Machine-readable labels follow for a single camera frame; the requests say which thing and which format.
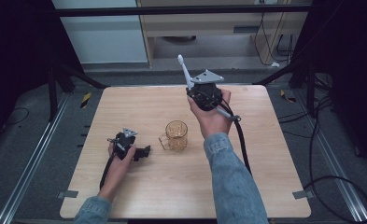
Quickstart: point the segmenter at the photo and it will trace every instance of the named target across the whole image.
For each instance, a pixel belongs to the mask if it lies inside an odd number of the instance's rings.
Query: person's right hand
[[[230,102],[231,92],[221,90],[223,99],[227,104]],[[188,97],[191,112],[195,115],[200,123],[201,133],[204,138],[214,133],[228,134],[232,126],[232,122],[226,117],[222,116],[216,109],[211,111],[204,111],[198,107],[193,99]]]

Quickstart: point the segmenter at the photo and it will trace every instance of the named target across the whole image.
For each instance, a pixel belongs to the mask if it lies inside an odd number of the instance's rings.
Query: black metal pole
[[[45,16],[91,17],[91,16],[130,16],[165,14],[210,14],[210,13],[261,13],[261,12],[306,12],[322,9],[312,4],[294,5],[236,5],[236,6],[184,6],[184,7],[109,7],[109,8],[73,8],[39,10]]]

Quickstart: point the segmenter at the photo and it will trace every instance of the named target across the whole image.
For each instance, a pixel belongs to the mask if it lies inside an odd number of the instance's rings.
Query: wooden table
[[[242,118],[249,163],[268,217],[308,217],[308,201],[295,200],[292,195],[303,188],[267,90],[263,86],[219,87],[233,93],[230,106]],[[189,128],[188,146],[181,152],[165,151],[158,139],[175,119]],[[138,131],[136,145],[151,145],[151,151],[148,158],[132,162],[110,217],[216,217],[204,139],[184,86],[105,89],[69,186],[78,196],[64,198],[62,217],[74,217],[84,201],[98,193],[108,159],[106,139],[123,127]],[[242,160],[234,126],[229,136]]]

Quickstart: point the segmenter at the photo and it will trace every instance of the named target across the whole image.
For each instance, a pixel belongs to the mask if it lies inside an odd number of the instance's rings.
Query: floor
[[[287,44],[281,41],[280,49],[285,49]],[[88,75],[112,86],[184,84],[185,79],[176,58],[178,54],[183,55],[192,76],[209,69],[224,76],[227,83],[250,84],[270,76],[286,65],[286,62],[280,63],[279,68],[263,65],[248,35],[197,36],[195,40],[188,40],[187,37],[160,37],[157,39],[154,64],[149,69]],[[278,56],[277,52],[274,54],[280,59],[286,59],[286,56]],[[327,75],[320,76],[328,80]],[[60,217],[62,199],[57,194],[68,188],[80,150],[85,143],[85,135],[102,95],[102,90],[97,90],[79,79],[73,80],[76,84],[74,93],[58,91],[59,101],[66,100],[64,113],[53,130],[52,138],[45,144],[45,150],[36,154],[39,161],[35,164],[32,178],[27,182],[24,193],[18,199],[19,206],[12,211],[13,223],[71,221]],[[305,86],[291,90],[288,81],[289,75],[285,75],[267,86],[280,121],[302,115],[305,108]],[[294,98],[296,103],[281,96],[281,90],[285,91],[287,97]],[[85,108],[80,108],[83,96],[89,91],[92,93],[89,103]],[[47,92],[47,86],[41,86],[22,95],[17,102],[17,109],[11,114],[5,129],[0,132],[0,214],[19,183],[21,174],[26,171],[28,161],[33,158],[43,132],[48,128]],[[317,90],[317,104],[325,96],[327,92]],[[320,131],[311,144],[314,119],[303,117],[281,123],[303,185],[310,181],[308,159],[311,155],[314,177],[336,174],[346,176],[367,195],[367,158],[355,155],[353,143],[332,105],[319,112],[318,124]],[[367,202],[362,194],[338,181],[321,181],[317,184],[317,192],[325,200],[325,204],[342,214],[343,218],[352,219],[352,214],[358,211],[360,213],[363,207],[367,211]],[[329,212],[317,198],[308,201],[312,209],[310,217],[273,218],[270,223],[346,223]]]

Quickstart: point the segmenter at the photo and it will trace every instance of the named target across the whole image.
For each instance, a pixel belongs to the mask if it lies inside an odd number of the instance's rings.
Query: gray floor
[[[94,73],[89,76],[112,86],[184,84],[185,79],[176,59],[179,53],[185,57],[185,64],[192,76],[204,69],[209,69],[224,76],[226,83],[250,84],[268,77],[278,69],[261,64],[248,35],[197,36],[194,41],[187,41],[184,38],[159,38],[155,52],[154,64],[149,69]],[[87,126],[91,125],[102,95],[102,90],[97,90],[79,79],[73,79],[76,89],[74,93],[68,94],[68,103],[61,122],[21,200],[14,216],[14,222],[58,223],[69,221],[60,217],[59,210],[62,200],[58,199],[56,195],[59,191],[68,188],[81,146],[85,142],[83,134],[88,132]],[[267,86],[278,117],[303,112],[303,107],[299,102],[289,102],[280,95],[280,90],[290,92],[287,85],[288,80],[289,75],[285,75]],[[304,95],[304,90],[305,87],[292,93],[294,97],[300,98],[301,95]],[[92,97],[85,108],[80,108],[82,98],[88,91],[92,93]],[[66,93],[59,91],[59,99],[63,98],[63,94]],[[327,92],[317,91],[317,98],[321,99],[326,94]],[[46,129],[49,118],[48,87],[45,85],[26,92],[20,97],[16,107],[28,109],[29,115],[17,124],[7,125],[0,133],[0,212]],[[15,110],[7,123],[21,120],[26,113],[24,109]],[[308,169],[310,140],[308,136],[311,135],[312,127],[309,120],[304,118],[281,124],[303,185],[310,180]],[[324,108],[319,113],[319,123],[335,158],[340,162],[348,178],[358,184],[367,194],[367,158],[355,156],[353,143],[338,115],[333,112],[332,106]],[[322,150],[322,146],[316,141],[313,149],[315,177],[332,174],[331,166]],[[346,199],[340,193],[334,180],[321,182],[317,185],[317,190],[332,209],[352,219]],[[345,223],[328,212],[318,199],[312,198],[308,201],[312,209],[310,217],[304,219],[276,218],[272,221],[274,223]]]

